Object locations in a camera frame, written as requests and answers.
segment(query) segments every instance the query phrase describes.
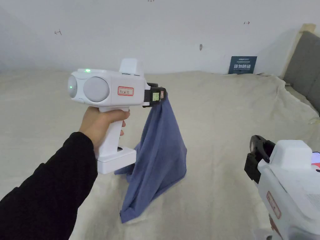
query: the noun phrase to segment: white sticker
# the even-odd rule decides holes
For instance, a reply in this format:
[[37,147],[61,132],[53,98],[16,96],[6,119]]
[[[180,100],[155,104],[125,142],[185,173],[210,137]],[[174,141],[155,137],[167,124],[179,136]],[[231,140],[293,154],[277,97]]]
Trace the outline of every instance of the white sticker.
[[276,217],[278,219],[280,219],[280,217],[281,217],[280,209],[279,209],[278,205],[276,204],[276,201],[274,200],[274,198],[270,192],[267,193],[267,199],[268,199],[270,206],[271,206],[273,212],[275,213]]
[[120,96],[133,96],[132,87],[118,87],[118,95]]

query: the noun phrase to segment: green sticker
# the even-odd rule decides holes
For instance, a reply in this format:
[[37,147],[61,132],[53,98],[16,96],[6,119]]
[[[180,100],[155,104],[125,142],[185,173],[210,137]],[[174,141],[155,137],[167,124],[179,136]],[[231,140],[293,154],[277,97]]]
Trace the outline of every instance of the green sticker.
[[153,93],[152,101],[159,101],[159,93],[158,92]]

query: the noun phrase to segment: white wall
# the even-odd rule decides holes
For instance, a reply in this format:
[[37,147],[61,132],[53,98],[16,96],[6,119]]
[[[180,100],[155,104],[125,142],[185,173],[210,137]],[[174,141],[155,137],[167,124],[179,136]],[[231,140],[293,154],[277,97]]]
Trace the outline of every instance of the white wall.
[[137,57],[148,73],[227,73],[231,56],[251,55],[256,73],[280,75],[319,9],[319,0],[0,0],[0,71],[116,70]]

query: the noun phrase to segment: blue cloth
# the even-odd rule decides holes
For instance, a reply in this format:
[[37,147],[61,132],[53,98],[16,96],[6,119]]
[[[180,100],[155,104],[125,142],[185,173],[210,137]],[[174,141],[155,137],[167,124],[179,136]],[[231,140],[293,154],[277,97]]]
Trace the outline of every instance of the blue cloth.
[[135,150],[136,163],[115,171],[126,173],[129,182],[122,223],[140,216],[152,200],[186,175],[187,149],[168,99],[152,107]]

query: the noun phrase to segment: fabric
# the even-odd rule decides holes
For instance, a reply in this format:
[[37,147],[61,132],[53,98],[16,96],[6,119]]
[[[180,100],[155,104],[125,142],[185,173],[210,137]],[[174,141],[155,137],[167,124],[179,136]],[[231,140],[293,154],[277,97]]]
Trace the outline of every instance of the fabric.
[[115,171],[127,174],[129,182],[120,212],[123,223],[140,216],[152,200],[187,172],[187,149],[169,99],[152,107],[135,150],[136,163]]
[[316,111],[317,113],[319,113],[314,106],[307,100],[307,98],[305,96],[303,96],[302,94],[298,93],[296,90],[293,89],[292,86],[288,85],[285,86],[285,89],[291,93],[293,96],[295,96],[297,99],[299,99],[301,102],[307,104],[309,107],[311,107],[314,111]]
[[[0,199],[79,129],[88,106],[70,99],[69,74],[0,74]],[[272,75],[184,72],[145,78],[169,92],[188,149],[188,172],[125,224],[119,212],[126,176],[98,174],[70,240],[248,240],[256,228],[270,229],[266,207],[244,171],[250,138],[299,139],[319,151],[319,115]],[[150,110],[131,107],[122,145],[137,145]]]
[[0,239],[69,239],[97,175],[91,140],[73,133],[0,201]]

